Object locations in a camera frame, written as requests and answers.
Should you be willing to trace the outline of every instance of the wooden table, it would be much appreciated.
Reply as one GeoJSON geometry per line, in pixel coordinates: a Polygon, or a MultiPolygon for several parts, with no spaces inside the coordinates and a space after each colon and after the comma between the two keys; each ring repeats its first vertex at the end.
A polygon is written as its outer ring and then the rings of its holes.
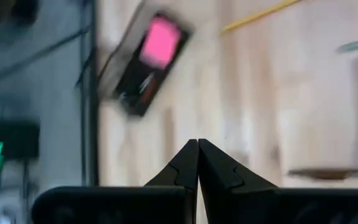
{"type": "MultiPolygon", "coordinates": [[[[105,52],[138,2],[99,1],[105,52]]],[[[207,138],[280,186],[358,187],[285,175],[357,167],[358,51],[336,50],[358,40],[358,1],[303,0],[224,36],[223,25],[279,0],[160,2],[196,32],[143,119],[126,118],[115,102],[101,105],[102,185],[143,185],[188,139],[207,138]]]]}

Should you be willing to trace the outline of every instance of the yellow pencil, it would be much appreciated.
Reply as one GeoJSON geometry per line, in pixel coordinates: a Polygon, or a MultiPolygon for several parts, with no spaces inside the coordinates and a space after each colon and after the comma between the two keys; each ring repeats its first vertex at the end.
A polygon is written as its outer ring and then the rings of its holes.
{"type": "Polygon", "coordinates": [[[260,11],[260,12],[258,12],[256,14],[252,15],[252,16],[246,17],[246,18],[244,18],[244,19],[242,19],[240,21],[236,21],[236,22],[233,22],[233,23],[225,26],[221,32],[223,34],[223,33],[227,32],[227,31],[236,29],[236,28],[238,28],[240,26],[243,26],[243,25],[245,25],[245,24],[247,24],[249,22],[252,22],[252,21],[254,21],[256,19],[259,19],[259,18],[261,18],[263,16],[266,16],[266,15],[272,13],[272,12],[278,11],[280,9],[283,9],[283,8],[289,6],[289,5],[292,5],[292,4],[294,4],[294,3],[298,2],[298,1],[301,1],[301,0],[284,0],[281,3],[278,3],[277,5],[271,7],[270,9],[260,11]]]}

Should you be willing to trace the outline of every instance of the pink label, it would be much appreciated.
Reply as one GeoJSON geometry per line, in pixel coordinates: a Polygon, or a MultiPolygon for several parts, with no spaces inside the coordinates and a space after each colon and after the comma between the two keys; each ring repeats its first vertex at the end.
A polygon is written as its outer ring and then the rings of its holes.
{"type": "Polygon", "coordinates": [[[160,17],[152,19],[140,59],[164,69],[175,53],[179,38],[180,31],[175,24],[160,17]]]}

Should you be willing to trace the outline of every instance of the gray floor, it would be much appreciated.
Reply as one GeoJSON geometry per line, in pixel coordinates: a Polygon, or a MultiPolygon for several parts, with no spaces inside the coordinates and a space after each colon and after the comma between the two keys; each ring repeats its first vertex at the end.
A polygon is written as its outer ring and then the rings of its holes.
{"type": "MultiPolygon", "coordinates": [[[[79,1],[42,1],[30,29],[0,26],[0,69],[78,31],[79,1]]],[[[0,118],[40,121],[40,158],[31,176],[40,192],[61,185],[81,185],[80,39],[0,82],[0,118]]],[[[4,179],[21,181],[18,164],[8,164],[4,179]]]]}

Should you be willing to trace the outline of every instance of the black device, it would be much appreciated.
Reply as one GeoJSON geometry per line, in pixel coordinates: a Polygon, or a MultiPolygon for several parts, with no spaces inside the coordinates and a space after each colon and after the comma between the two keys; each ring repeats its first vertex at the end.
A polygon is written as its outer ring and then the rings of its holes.
{"type": "Polygon", "coordinates": [[[120,44],[101,69],[98,77],[99,97],[117,99],[128,114],[143,116],[183,52],[193,30],[194,27],[177,13],[142,1],[120,44]],[[156,24],[160,26],[158,31],[154,29],[156,24]],[[156,39],[160,45],[156,47],[152,44],[154,47],[149,48],[149,43],[156,39]],[[170,52],[169,56],[161,56],[161,49],[170,49],[167,51],[170,52]]]}
{"type": "Polygon", "coordinates": [[[156,17],[164,18],[165,20],[176,24],[180,30],[180,38],[178,39],[175,53],[171,61],[164,69],[162,69],[140,59],[140,54],[144,48],[145,39],[147,38],[148,33],[146,32],[144,34],[126,67],[118,86],[114,90],[114,96],[120,99],[123,107],[129,114],[143,116],[146,113],[147,108],[150,106],[154,96],[168,76],[192,33],[192,30],[189,27],[170,18],[166,12],[159,11],[154,16],[154,18],[156,17]]]}
{"type": "Polygon", "coordinates": [[[34,203],[38,223],[357,223],[358,190],[283,189],[208,140],[193,139],[144,187],[61,187],[34,203]]]}
{"type": "Polygon", "coordinates": [[[33,121],[0,121],[0,143],[3,143],[4,159],[37,159],[39,134],[39,124],[33,121]]]}

